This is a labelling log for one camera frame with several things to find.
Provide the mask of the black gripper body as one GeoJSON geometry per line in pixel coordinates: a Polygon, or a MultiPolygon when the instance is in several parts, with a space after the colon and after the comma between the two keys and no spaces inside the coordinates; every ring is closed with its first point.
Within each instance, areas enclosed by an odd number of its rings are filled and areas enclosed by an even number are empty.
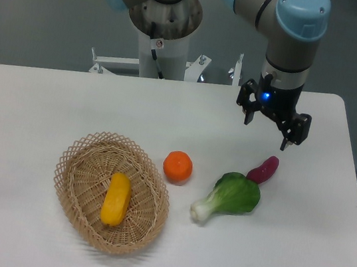
{"type": "Polygon", "coordinates": [[[298,98],[303,86],[283,90],[272,86],[272,81],[273,75],[260,76],[254,109],[276,123],[290,121],[296,113],[298,98]]]}

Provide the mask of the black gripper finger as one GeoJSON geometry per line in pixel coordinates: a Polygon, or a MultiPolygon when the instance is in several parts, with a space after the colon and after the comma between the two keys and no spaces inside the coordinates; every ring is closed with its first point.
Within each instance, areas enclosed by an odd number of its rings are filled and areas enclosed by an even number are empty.
{"type": "Polygon", "coordinates": [[[289,145],[300,145],[309,134],[312,117],[308,114],[292,113],[286,119],[279,119],[276,124],[283,135],[280,150],[284,151],[289,145]]]}
{"type": "Polygon", "coordinates": [[[237,97],[237,105],[242,107],[244,113],[244,124],[248,125],[253,121],[255,112],[260,111],[261,104],[257,99],[251,100],[251,96],[256,96],[258,84],[250,79],[241,85],[237,97]]]}

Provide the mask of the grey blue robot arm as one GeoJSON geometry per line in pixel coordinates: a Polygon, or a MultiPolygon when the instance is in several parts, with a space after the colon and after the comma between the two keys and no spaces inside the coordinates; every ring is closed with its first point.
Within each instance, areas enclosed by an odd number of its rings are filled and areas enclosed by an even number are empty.
{"type": "MultiPolygon", "coordinates": [[[[139,38],[139,73],[146,78],[185,80],[190,37],[203,18],[198,0],[106,0],[127,11],[139,38]]],[[[311,117],[296,111],[331,10],[330,0],[224,0],[268,39],[259,80],[241,85],[237,104],[245,123],[255,112],[276,123],[282,146],[301,144],[311,117]]]]}

